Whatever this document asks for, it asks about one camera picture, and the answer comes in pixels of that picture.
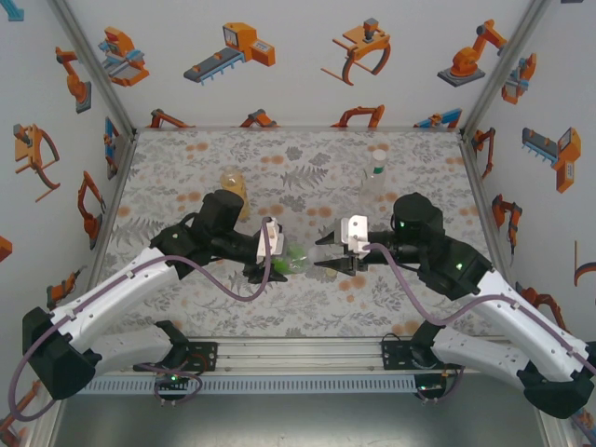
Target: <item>green object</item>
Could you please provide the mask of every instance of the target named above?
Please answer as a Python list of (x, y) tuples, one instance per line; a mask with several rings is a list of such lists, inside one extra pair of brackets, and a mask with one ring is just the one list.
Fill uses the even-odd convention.
[(271, 262), (281, 275), (304, 273), (308, 267), (305, 249), (295, 244), (288, 244), (286, 253), (283, 256), (276, 256)]

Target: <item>yellow bottle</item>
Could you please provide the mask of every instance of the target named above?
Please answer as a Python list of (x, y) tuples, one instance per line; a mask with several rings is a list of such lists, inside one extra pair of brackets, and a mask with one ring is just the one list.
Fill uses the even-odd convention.
[(222, 176), (220, 177), (220, 184), (222, 188), (231, 191), (234, 194), (242, 197), (244, 200), (244, 206), (238, 216), (238, 219), (244, 221), (249, 218), (251, 214), (251, 205), (249, 204), (249, 198), (246, 194), (246, 183), (244, 182), (244, 176), (238, 168), (233, 166), (226, 166), (223, 168)]

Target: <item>black mount bracket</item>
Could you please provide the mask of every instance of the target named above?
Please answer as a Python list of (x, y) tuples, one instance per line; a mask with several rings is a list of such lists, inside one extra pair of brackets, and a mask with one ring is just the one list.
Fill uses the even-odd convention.
[(442, 371), (444, 368), (459, 369), (459, 366), (437, 362), (425, 366), (418, 363), (412, 354), (412, 343), (409, 340), (385, 340), (381, 342), (381, 355), (385, 371)]
[(217, 366), (217, 343), (190, 342), (188, 344), (187, 363), (182, 371), (213, 372)]

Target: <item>white wall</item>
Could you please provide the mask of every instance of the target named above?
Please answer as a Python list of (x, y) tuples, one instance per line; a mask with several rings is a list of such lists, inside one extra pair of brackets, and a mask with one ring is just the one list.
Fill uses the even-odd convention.
[[(433, 113), (456, 107), (466, 114), (482, 91), (485, 78), (453, 88), (437, 78), (450, 67), (454, 54), (471, 46), (476, 28), (494, 19), (506, 38), (513, 33), (529, 2), (523, 0), (231, 0), (197, 2), (171, 0), (77, 0), (71, 8), (89, 42), (97, 46), (103, 29), (120, 29), (145, 53), (149, 77), (139, 84), (115, 89), (136, 126), (147, 126), (153, 109), (200, 126), (238, 126), (247, 114), (264, 108), (281, 126), (329, 126), (344, 110), (384, 103), (381, 125), (412, 126)], [(392, 53), (384, 70), (373, 76), (358, 67), (350, 87), (320, 71), (340, 74), (345, 50), (333, 38), (374, 17), (391, 35)], [(256, 61), (237, 65), (205, 86), (183, 73), (224, 47), (222, 26), (244, 21), (259, 38), (276, 48), (277, 63)], [(103, 60), (103, 53), (96, 47)], [(366, 60), (374, 66), (377, 56)], [(487, 46), (480, 67), (487, 74), (497, 62)], [(355, 124), (368, 122), (368, 116)]]
[[(103, 147), (104, 118), (109, 115), (102, 98), (92, 87), (91, 109), (75, 112), (75, 98), (66, 87), (66, 71), (56, 62), (55, 47), (71, 50), (72, 45), (52, 15), (47, 2), (18, 0), (24, 8), (23, 22), (8, 22), (0, 10), (0, 236), (13, 244), (13, 253), (0, 263), (0, 417), (7, 412), (7, 385), (20, 359), (21, 319), (36, 306), (45, 307), (46, 287), (68, 278), (82, 264), (89, 268), (77, 281), (81, 293), (88, 281), (95, 252), (88, 247), (83, 219), (76, 207), (77, 190), (87, 170), (108, 206), (116, 178), (106, 176)], [(85, 68), (74, 62), (81, 80)], [(61, 160), (49, 167), (47, 176), (61, 186), (35, 203), (46, 187), (32, 170), (16, 174), (24, 162), (15, 162), (12, 126), (35, 123), (56, 144)], [(42, 156), (48, 161), (42, 144)], [(88, 210), (97, 214), (99, 204), (91, 194)], [(29, 368), (20, 381), (19, 396), (34, 379)]]
[[(569, 330), (585, 340), (596, 340), (596, 274), (587, 273), (574, 287), (574, 240), (579, 242), (579, 264), (596, 261), (594, 17), (595, 2), (552, 2), (522, 53), (537, 56), (529, 90), (517, 105), (495, 99), (480, 127), (496, 129), (494, 169), (484, 180), (489, 198), (501, 193), (523, 208), (513, 274), (524, 287), (550, 293)], [(556, 190), (556, 172), (549, 162), (522, 147), (526, 127), (555, 142), (570, 127), (581, 137), (576, 181), (563, 194)], [(478, 158), (481, 170), (486, 152)], [(500, 236), (508, 252), (506, 231), (507, 223)]]

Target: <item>metal floor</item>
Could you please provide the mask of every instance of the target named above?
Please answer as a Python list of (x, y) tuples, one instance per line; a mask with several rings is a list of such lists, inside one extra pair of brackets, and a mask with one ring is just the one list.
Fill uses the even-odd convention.
[(537, 447), (521, 392), (469, 374), (439, 406), (409, 394), (199, 396), (178, 408), (152, 397), (75, 396), (56, 447)]

